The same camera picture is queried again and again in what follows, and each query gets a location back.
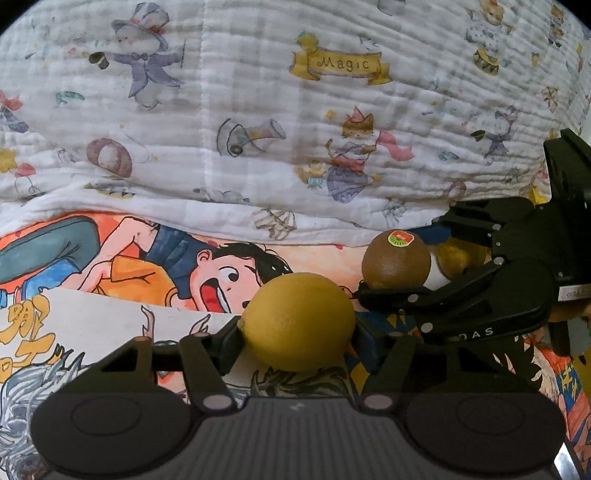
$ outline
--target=kiwi fruit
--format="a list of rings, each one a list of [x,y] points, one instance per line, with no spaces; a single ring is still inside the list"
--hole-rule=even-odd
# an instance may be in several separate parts
[[[369,244],[361,262],[363,280],[370,288],[422,287],[430,271],[431,254],[427,245],[418,235],[404,231],[388,230],[379,234]]]

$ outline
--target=lemon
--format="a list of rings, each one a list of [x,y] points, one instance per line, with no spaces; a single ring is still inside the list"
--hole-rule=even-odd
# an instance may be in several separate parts
[[[448,280],[478,270],[486,260],[486,247],[450,237],[437,246],[437,263]]]
[[[239,328],[255,356],[288,372],[339,365],[355,329],[345,292],[322,275],[274,278],[253,296]]]

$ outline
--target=orange shirt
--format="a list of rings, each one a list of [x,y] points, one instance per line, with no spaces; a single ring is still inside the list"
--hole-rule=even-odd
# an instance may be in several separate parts
[[[162,267],[118,255],[112,261],[111,278],[101,280],[93,293],[170,307],[177,289]]]

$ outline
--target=top hat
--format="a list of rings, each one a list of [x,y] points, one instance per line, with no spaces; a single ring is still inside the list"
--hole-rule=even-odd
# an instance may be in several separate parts
[[[128,25],[153,35],[160,42],[160,51],[168,50],[168,42],[162,36],[163,26],[170,21],[166,11],[158,4],[142,2],[135,7],[135,12],[129,20],[113,20],[111,27],[118,32],[121,27]]]

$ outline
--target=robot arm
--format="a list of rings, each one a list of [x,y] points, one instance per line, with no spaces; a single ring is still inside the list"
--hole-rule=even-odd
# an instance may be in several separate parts
[[[362,320],[353,344],[374,375],[356,401],[252,397],[238,410],[222,380],[242,350],[237,321],[178,347],[138,337],[49,396],[31,422],[44,480],[583,478],[560,410],[532,385],[467,346]],[[183,372],[190,405],[155,384],[160,370]]]
[[[571,130],[544,151],[552,199],[534,206],[510,197],[457,202],[435,223],[453,237],[490,247],[492,261],[442,288],[371,290],[369,310],[414,316],[428,343],[520,335],[546,324],[557,301],[591,296],[591,148]],[[549,324],[555,352],[568,355],[565,322]]]

